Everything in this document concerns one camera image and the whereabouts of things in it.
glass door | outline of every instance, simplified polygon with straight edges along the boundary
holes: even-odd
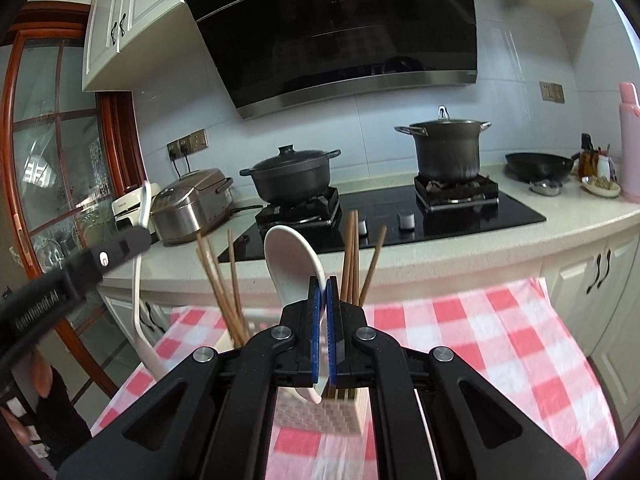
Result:
[[[30,278],[116,232],[100,112],[95,93],[82,92],[82,56],[82,30],[24,30],[8,64],[2,170]],[[107,365],[127,343],[100,296],[89,294],[56,330],[112,396],[122,380],[110,378]]]

wall socket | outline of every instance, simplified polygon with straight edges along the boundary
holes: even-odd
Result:
[[[187,155],[191,155],[191,153],[204,150],[208,146],[209,144],[207,143],[207,134],[203,129],[184,136],[181,139],[169,142],[166,146],[166,150],[167,153],[174,152],[175,160],[178,160],[179,158],[184,157],[183,151],[185,149]]]
[[[564,90],[558,83],[545,83],[540,81],[540,93],[543,101],[564,104]]]

wooden door frame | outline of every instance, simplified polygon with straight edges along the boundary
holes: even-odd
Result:
[[[24,215],[17,192],[13,151],[13,105],[18,67],[25,40],[34,38],[84,38],[90,6],[66,2],[28,2],[0,44],[13,44],[0,101],[0,175],[5,190],[5,205],[14,221],[18,251],[30,280],[42,275],[33,246],[25,229]],[[135,127],[130,92],[96,94],[106,161],[113,181],[114,198],[127,187],[146,179]],[[56,332],[84,371],[109,396],[118,391],[116,384],[84,346],[68,320],[56,325]]]

stove knob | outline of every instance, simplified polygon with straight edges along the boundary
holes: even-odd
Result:
[[[367,217],[358,219],[358,236],[367,236]]]
[[[415,229],[415,217],[410,212],[398,213],[398,226],[401,231],[413,231]]]

table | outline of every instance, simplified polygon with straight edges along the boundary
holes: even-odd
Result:
[[[435,300],[364,307],[370,325],[401,345],[454,349],[556,442],[593,479],[618,449],[600,385],[553,310],[544,280],[531,278]],[[225,330],[217,309],[185,307],[156,345],[169,368]],[[140,365],[92,427],[97,434],[153,385]],[[372,423],[363,435],[274,426],[266,477],[289,480],[377,478]]]

